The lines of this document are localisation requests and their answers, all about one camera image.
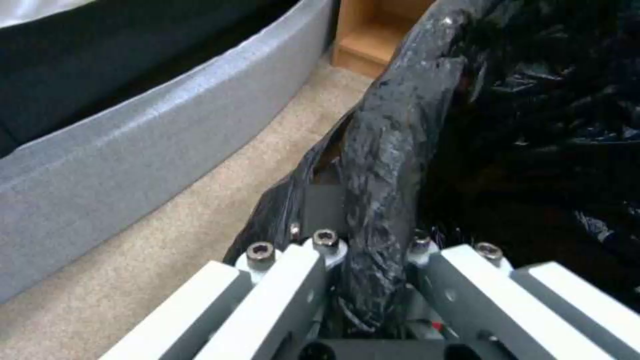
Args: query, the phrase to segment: black garbage bag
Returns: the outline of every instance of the black garbage bag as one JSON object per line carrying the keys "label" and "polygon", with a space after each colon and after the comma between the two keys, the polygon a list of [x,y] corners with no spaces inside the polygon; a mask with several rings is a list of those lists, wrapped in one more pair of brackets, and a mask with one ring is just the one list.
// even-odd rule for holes
{"label": "black garbage bag", "polygon": [[558,261],[634,309],[640,285],[638,1],[441,0],[363,99],[267,191],[231,246],[289,243],[304,187],[346,188],[347,333],[396,336],[416,227]]}

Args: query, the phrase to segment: screw head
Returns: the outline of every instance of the screw head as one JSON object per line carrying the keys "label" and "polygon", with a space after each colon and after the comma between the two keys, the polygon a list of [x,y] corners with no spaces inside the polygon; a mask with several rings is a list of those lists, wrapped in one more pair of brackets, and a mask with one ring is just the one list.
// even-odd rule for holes
{"label": "screw head", "polygon": [[487,259],[495,266],[500,266],[500,261],[504,257],[502,250],[492,243],[477,243],[476,252],[483,258]]}
{"label": "screw head", "polygon": [[291,225],[289,225],[289,236],[291,241],[300,240],[300,224],[299,223],[292,222]]}
{"label": "screw head", "polygon": [[331,229],[321,229],[314,233],[313,246],[316,251],[323,255],[335,254],[338,251],[340,240],[335,231]]}
{"label": "screw head", "polygon": [[273,245],[266,241],[259,241],[249,245],[246,250],[246,260],[254,270],[267,270],[276,261]]}
{"label": "screw head", "polygon": [[414,238],[411,242],[411,252],[416,254],[422,254],[429,250],[429,244],[431,244],[431,237]]}

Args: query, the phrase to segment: dark fabric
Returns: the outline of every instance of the dark fabric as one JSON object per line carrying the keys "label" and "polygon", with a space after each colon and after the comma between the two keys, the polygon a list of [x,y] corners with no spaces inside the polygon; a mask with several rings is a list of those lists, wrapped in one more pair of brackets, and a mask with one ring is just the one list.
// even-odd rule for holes
{"label": "dark fabric", "polygon": [[0,29],[0,156],[226,51],[296,2],[104,0]]}

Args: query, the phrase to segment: hex socket screw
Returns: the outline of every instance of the hex socket screw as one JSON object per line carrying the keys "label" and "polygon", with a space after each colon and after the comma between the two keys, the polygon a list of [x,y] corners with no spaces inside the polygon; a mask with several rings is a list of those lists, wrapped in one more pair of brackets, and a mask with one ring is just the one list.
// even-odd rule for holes
{"label": "hex socket screw", "polygon": [[246,250],[247,265],[253,270],[269,270],[276,261],[276,252],[271,243],[259,241]]}
{"label": "hex socket screw", "polygon": [[492,243],[477,243],[474,248],[480,256],[487,259],[494,266],[500,267],[500,262],[504,257],[502,249]]}
{"label": "hex socket screw", "polygon": [[331,229],[321,229],[314,233],[313,246],[322,255],[334,255],[338,252],[340,240],[338,234]]}

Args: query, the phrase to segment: wooden shelf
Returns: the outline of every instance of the wooden shelf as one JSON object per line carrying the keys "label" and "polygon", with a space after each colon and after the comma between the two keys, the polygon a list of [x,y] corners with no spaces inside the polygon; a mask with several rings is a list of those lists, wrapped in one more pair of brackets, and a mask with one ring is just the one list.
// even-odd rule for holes
{"label": "wooden shelf", "polygon": [[378,77],[433,0],[342,0],[333,65]]}
{"label": "wooden shelf", "polygon": [[356,28],[338,46],[343,51],[386,65],[412,26],[413,22],[401,17],[374,19]]}

